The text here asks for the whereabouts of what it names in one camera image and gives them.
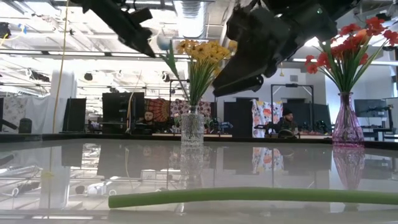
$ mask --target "seated person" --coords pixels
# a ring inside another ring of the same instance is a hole
[[[297,128],[297,123],[293,121],[293,112],[288,108],[284,108],[282,112],[282,117],[279,122],[274,126],[277,133],[281,130],[289,130],[295,132]]]
[[[140,118],[136,124],[144,124],[145,128],[143,129],[151,129],[155,131],[155,121],[154,121],[154,112],[152,111],[145,111],[144,117]]]

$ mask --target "metal frame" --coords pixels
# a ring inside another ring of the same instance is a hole
[[[276,89],[276,91],[274,92],[274,86],[279,86],[278,89]],[[315,128],[315,118],[314,118],[314,109],[313,109],[313,85],[299,85],[299,84],[295,84],[295,83],[291,83],[291,84],[271,84],[271,121],[274,122],[273,117],[274,117],[274,94],[278,92],[278,90],[282,87],[286,87],[286,88],[297,88],[299,86],[303,87],[303,89],[309,94],[311,95],[311,110],[310,110],[310,118],[311,118],[311,125],[312,125],[312,130],[314,130]],[[310,87],[311,88],[311,92],[309,92],[305,87]]]

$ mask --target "computer screen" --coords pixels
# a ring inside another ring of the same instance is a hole
[[[354,100],[355,114],[359,118],[385,118],[386,100]]]

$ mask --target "clear glass vase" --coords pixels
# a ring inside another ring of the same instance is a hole
[[[333,145],[340,147],[363,147],[364,137],[358,118],[351,106],[353,93],[339,93],[340,110],[333,132]]]
[[[190,106],[189,113],[181,117],[181,146],[185,149],[203,149],[205,117],[198,112],[198,106]]]

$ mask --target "white column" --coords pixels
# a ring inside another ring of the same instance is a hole
[[[39,208],[61,209],[68,203],[70,167],[62,166],[62,146],[51,147],[50,151],[47,149],[45,154],[40,155],[43,170]]]
[[[54,133],[62,131],[63,117],[65,115],[65,108],[67,106],[68,98],[76,98],[77,93],[77,78],[73,65],[70,62],[65,62],[63,65],[62,76],[60,74],[60,63],[54,66],[51,79],[51,90],[49,96],[49,103],[47,107],[46,120],[44,123],[43,134],[53,133],[53,117],[55,109],[55,100],[58,92],[58,82],[61,78],[58,103],[55,115],[55,129]]]

